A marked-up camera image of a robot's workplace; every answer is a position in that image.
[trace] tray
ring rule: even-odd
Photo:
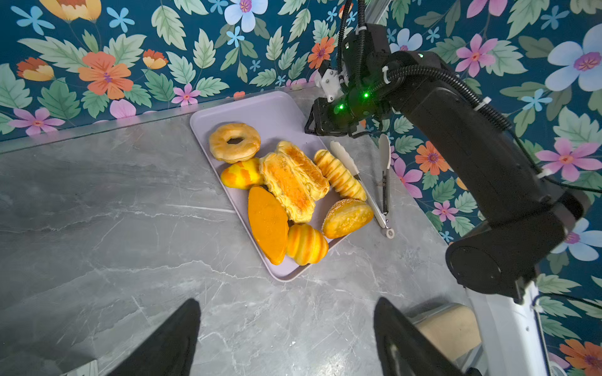
[[[318,136],[303,132],[305,121],[305,116],[293,98],[286,93],[275,91],[198,111],[190,118],[190,126],[221,183],[220,175],[230,164],[216,160],[209,151],[209,136],[219,126],[228,123],[245,123],[255,128],[261,136],[261,149],[255,155],[258,158],[276,150],[276,145],[281,140],[287,140],[313,159],[315,153],[320,149],[326,149],[326,146]],[[284,257],[280,265],[273,265],[259,249],[251,234],[247,216],[249,192],[228,188],[223,184],[222,187],[272,277],[286,282],[295,279],[309,268],[310,264],[300,267],[288,256]],[[316,201],[314,216],[309,224],[315,229],[321,229],[328,210],[340,199],[338,193],[330,190],[324,198]],[[343,239],[327,239],[329,248],[333,249]]]

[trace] orange and yellow flower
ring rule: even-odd
[[[586,376],[602,376],[602,348],[591,342],[583,346],[576,339],[565,340],[560,350],[568,355],[566,361],[577,369],[585,370]]]
[[[82,81],[93,81],[88,89],[94,94],[107,93],[109,99],[121,99],[125,96],[122,90],[132,90],[134,82],[128,77],[132,74],[125,64],[115,65],[115,57],[104,52],[89,52],[82,59],[90,68],[79,68],[79,78]]]
[[[30,57],[17,64],[17,75],[32,81],[50,81],[54,78],[54,70],[42,59]]]
[[[307,57],[307,62],[311,69],[319,68],[324,60],[330,60],[330,54],[335,50],[334,43],[334,38],[323,37],[319,43],[315,44],[311,49],[313,54]]]
[[[151,49],[144,52],[142,61],[144,61],[148,69],[161,69],[169,63],[161,52],[155,52]]]
[[[67,22],[78,18],[95,22],[101,15],[101,0],[40,0],[52,14]]]
[[[343,18],[343,8],[344,7],[345,7],[345,4],[343,4],[343,6],[341,6],[341,9],[339,9],[339,18]],[[351,6],[347,10],[347,14],[349,14],[349,12],[351,12],[351,9],[353,9],[353,3],[351,3]]]
[[[426,147],[420,145],[417,151],[416,163],[420,164],[423,173],[430,171],[431,175],[439,175],[441,171],[449,170],[450,166],[430,141],[426,142]]]

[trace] bread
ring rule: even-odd
[[[263,185],[263,176],[259,173],[259,158],[236,162],[222,171],[222,183],[230,188],[249,190],[254,185]]]
[[[317,201],[326,196],[330,190],[328,180],[301,149],[288,141],[280,141],[276,151],[288,157],[289,164],[299,174],[312,199]]]
[[[299,265],[316,264],[328,253],[324,236],[308,224],[296,224],[288,231],[287,255]]]
[[[254,186],[249,191],[249,224],[264,255],[274,265],[284,260],[288,240],[288,216],[274,196]]]
[[[364,227],[373,216],[372,208],[365,202],[344,199],[332,205],[324,218],[322,232],[329,239],[340,238]]]
[[[287,159],[282,153],[269,153],[259,160],[259,171],[267,188],[284,206],[288,218],[295,223],[307,223],[311,221],[315,202]]]
[[[314,162],[342,198],[366,201],[364,187],[328,150],[318,150]]]
[[[229,144],[233,138],[242,138],[238,144]],[[209,136],[209,150],[218,161],[236,163],[248,161],[261,147],[261,137],[255,128],[243,123],[222,125]]]

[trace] blue flower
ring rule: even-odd
[[[552,8],[552,14],[544,14],[543,16],[541,16],[541,20],[547,20],[546,22],[544,22],[543,25],[541,25],[541,29],[545,29],[546,27],[548,27],[548,25],[552,25],[553,30],[558,29],[558,20],[567,17],[568,14],[568,10],[565,10],[558,14],[558,5],[554,5],[554,7]]]
[[[453,238],[450,236],[450,232],[449,231],[445,231],[445,232],[439,231],[439,235],[441,235],[441,237],[443,238],[443,240],[445,240],[448,243],[453,240]]]
[[[212,13],[215,12],[217,9],[217,12],[219,14],[224,14],[222,7],[225,7],[228,5],[228,2],[226,0],[209,0],[209,2],[213,4],[211,9],[209,9],[209,11]]]
[[[132,20],[131,18],[125,18],[125,16],[127,16],[129,13],[129,10],[127,8],[121,8],[121,12],[117,14],[115,9],[107,7],[107,13],[110,16],[115,17],[114,20],[109,22],[109,26],[112,28],[116,28],[117,26],[121,25],[121,30],[123,30],[123,32],[128,32],[128,26],[126,25],[126,23],[128,25],[135,24],[134,20]]]
[[[334,19],[334,17],[337,16],[337,7],[334,7],[332,9],[332,11],[328,11],[328,18],[326,20],[328,20],[329,22],[332,21]]]
[[[253,60],[252,63],[253,63],[253,65],[251,65],[251,69],[254,72],[259,69],[259,63],[261,63],[261,60],[257,60],[257,61]]]
[[[355,21],[355,16],[358,15],[358,12],[349,12],[347,16],[347,26],[349,26],[353,21]]]
[[[393,31],[391,31],[391,29],[387,29],[386,38],[389,41],[389,43],[393,43],[397,38],[397,29],[393,29]]]
[[[27,12],[22,10],[21,8],[15,6],[10,7],[10,10],[17,13],[21,17],[25,17],[24,19],[17,21],[17,25],[21,27],[32,25],[34,27],[34,31],[40,35],[44,35],[44,30],[42,30],[40,26],[47,29],[54,29],[53,24],[51,24],[48,21],[39,19],[42,16],[42,10],[39,7],[36,7],[35,5],[31,7],[31,15],[27,14]]]
[[[228,31],[226,33],[226,35],[230,37],[230,40],[228,41],[228,46],[234,43],[234,47],[238,47],[238,41],[244,40],[243,35],[238,35],[239,32],[240,26],[236,26],[236,29],[234,29],[234,34],[232,33],[232,31]]]
[[[521,101],[528,102],[523,109],[529,109],[535,106],[535,111],[540,112],[543,109],[541,106],[542,103],[550,103],[552,101],[552,98],[542,98],[542,94],[544,94],[544,89],[537,89],[534,96],[522,97]]]
[[[430,39],[430,42],[431,42],[431,43],[434,43],[434,42],[435,42],[435,39],[439,39],[439,38],[440,38],[440,35],[439,35],[439,34],[437,34],[437,32],[438,32],[438,31],[439,31],[439,26],[437,26],[437,27],[435,28],[435,31],[432,31],[431,29],[429,29],[429,36],[428,36],[428,37],[426,37],[426,38],[427,38],[427,39]]]

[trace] gray marble countertop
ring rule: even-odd
[[[316,94],[291,96],[307,114]],[[445,242],[398,179],[394,240],[374,220],[299,278],[273,279],[189,118],[0,156],[0,374],[58,375],[92,359],[107,374],[195,298],[193,375],[379,375],[380,296],[410,316],[466,301]],[[338,141],[380,201],[373,142]]]

